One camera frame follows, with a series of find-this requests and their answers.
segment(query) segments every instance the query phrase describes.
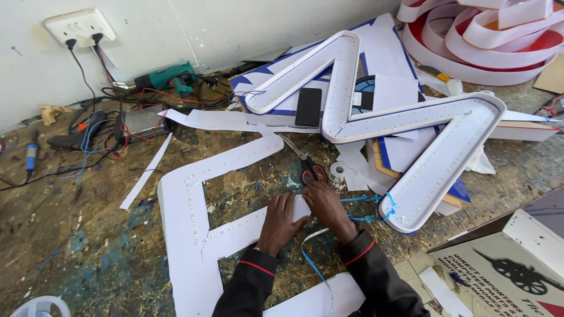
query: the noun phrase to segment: wall socket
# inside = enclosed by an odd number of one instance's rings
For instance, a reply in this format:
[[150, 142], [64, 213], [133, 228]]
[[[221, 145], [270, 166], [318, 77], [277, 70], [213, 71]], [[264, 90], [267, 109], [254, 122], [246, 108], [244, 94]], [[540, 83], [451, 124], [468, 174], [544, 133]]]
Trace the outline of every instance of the wall socket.
[[116, 34], [98, 8], [50, 17], [43, 24], [65, 47], [67, 46], [65, 42], [71, 38], [77, 40], [75, 49], [94, 46], [92, 35], [97, 33], [104, 34], [100, 43], [116, 39]]

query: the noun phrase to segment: paint-stained table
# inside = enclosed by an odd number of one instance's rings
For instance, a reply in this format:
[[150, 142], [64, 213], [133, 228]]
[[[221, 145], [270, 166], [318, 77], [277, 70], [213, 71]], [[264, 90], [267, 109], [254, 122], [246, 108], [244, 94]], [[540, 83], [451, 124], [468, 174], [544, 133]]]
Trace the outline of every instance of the paint-stained table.
[[[531, 113], [553, 96], [531, 86], [529, 82], [490, 89], [509, 109]], [[486, 88], [466, 85], [465, 91]], [[438, 95], [425, 89], [427, 94]], [[215, 96], [205, 91], [205, 98]], [[116, 105], [107, 102], [99, 107]], [[25, 145], [34, 129], [41, 133], [34, 178], [59, 166], [79, 164], [82, 153], [53, 150], [46, 144], [49, 137], [65, 133], [73, 116], [72, 113], [61, 115], [52, 126], [35, 124], [8, 133], [5, 139], [19, 137], [19, 145], [0, 155], [0, 175], [15, 182], [24, 179]], [[287, 136], [326, 167], [338, 156], [335, 148], [319, 135], [289, 133]], [[259, 137], [258, 133], [181, 126], [129, 210], [118, 207], [164, 136], [152, 143], [135, 143], [127, 148], [119, 162], [104, 160], [83, 175], [47, 177], [0, 192], [0, 315], [9, 315], [27, 300], [41, 295], [61, 296], [75, 316], [174, 315], [157, 182], [169, 171]], [[395, 263], [511, 212], [564, 184], [564, 139], [560, 135], [542, 143], [488, 140], [485, 152], [497, 174], [462, 174], [473, 201], [464, 204], [464, 210], [448, 217], [433, 214], [419, 231], [409, 236], [395, 233], [381, 221], [362, 223], [361, 227], [372, 233]], [[298, 157], [285, 147], [258, 163], [211, 179], [205, 185], [210, 226], [215, 228], [266, 206], [277, 192], [301, 190], [300, 170]], [[361, 194], [342, 191], [340, 196]], [[373, 203], [361, 201], [345, 206], [358, 217], [376, 213]], [[274, 291], [266, 307], [321, 282], [299, 247], [306, 235], [319, 228], [318, 223], [309, 225], [280, 252]], [[345, 271], [335, 252], [336, 244], [327, 232], [305, 246], [326, 277]], [[219, 261], [224, 283], [240, 255], [238, 252]]]

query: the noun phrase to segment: black jacket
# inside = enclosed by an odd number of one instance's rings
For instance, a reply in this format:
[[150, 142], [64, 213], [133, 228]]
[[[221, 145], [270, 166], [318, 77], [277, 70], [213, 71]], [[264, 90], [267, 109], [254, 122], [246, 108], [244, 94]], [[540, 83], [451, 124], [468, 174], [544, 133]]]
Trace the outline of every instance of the black jacket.
[[[362, 316], [429, 317], [421, 297], [401, 280], [391, 262], [367, 232], [340, 247], [345, 266], [366, 296]], [[262, 316], [263, 304], [272, 293], [278, 260], [262, 251], [247, 249], [235, 268], [213, 317]]]

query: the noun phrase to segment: green heat gun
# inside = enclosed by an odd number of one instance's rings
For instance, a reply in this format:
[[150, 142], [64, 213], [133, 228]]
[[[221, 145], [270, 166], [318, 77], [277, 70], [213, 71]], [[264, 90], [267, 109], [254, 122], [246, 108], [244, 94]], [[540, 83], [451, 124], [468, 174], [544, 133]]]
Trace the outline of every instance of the green heat gun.
[[192, 65], [187, 61], [183, 65], [175, 65], [139, 76], [134, 82], [135, 84], [133, 85], [127, 85], [127, 88], [139, 91], [142, 91], [144, 88], [156, 90], [175, 88], [178, 95], [185, 99], [193, 91], [192, 87], [188, 85], [197, 82], [197, 77]]

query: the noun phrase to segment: person's left hand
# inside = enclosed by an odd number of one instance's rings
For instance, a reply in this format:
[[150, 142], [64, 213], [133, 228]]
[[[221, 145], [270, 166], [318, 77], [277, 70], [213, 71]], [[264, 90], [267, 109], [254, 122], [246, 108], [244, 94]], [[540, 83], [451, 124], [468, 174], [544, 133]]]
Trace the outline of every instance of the person's left hand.
[[257, 248], [276, 257], [280, 249], [298, 233], [310, 219], [304, 216], [292, 223], [294, 214], [294, 200], [296, 191], [276, 195], [266, 209], [265, 223], [262, 226], [261, 237], [258, 239]]

